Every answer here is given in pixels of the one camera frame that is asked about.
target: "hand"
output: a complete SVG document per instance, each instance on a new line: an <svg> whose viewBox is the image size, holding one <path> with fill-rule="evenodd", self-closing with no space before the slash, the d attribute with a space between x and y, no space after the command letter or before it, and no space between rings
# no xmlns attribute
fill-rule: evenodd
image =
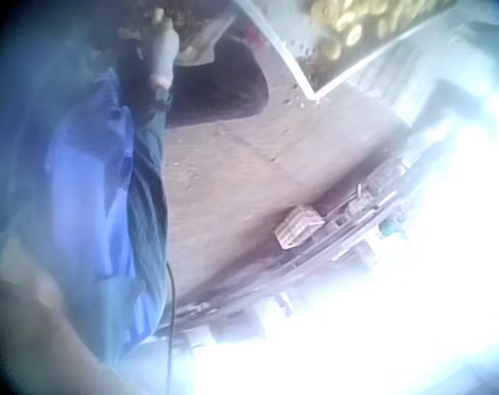
<svg viewBox="0 0 499 395"><path fill-rule="evenodd" d="M169 90L173 83L173 66L180 49L180 38L173 28L173 21L164 16L161 8L155 11L153 25L151 84L155 89L163 87Z"/></svg>

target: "wire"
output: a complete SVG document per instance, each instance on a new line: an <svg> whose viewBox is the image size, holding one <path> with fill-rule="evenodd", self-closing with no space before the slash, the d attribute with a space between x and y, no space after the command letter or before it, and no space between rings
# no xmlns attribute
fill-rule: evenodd
<svg viewBox="0 0 499 395"><path fill-rule="evenodd" d="M170 270L169 262L167 262L167 272L169 273L170 281L170 326L169 336L167 337L166 395L170 395L170 380L173 370L173 336L175 334L176 289L175 278L173 277L173 271Z"/></svg>

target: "concrete floor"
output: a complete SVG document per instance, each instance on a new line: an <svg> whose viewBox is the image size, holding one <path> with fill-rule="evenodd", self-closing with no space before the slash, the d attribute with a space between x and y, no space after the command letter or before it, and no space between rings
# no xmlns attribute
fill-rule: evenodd
<svg viewBox="0 0 499 395"><path fill-rule="evenodd" d="M169 260L179 296L259 246L286 209L312 202L401 122L348 84L309 102L272 49L257 49L270 102L253 118L166 135Z"/></svg>

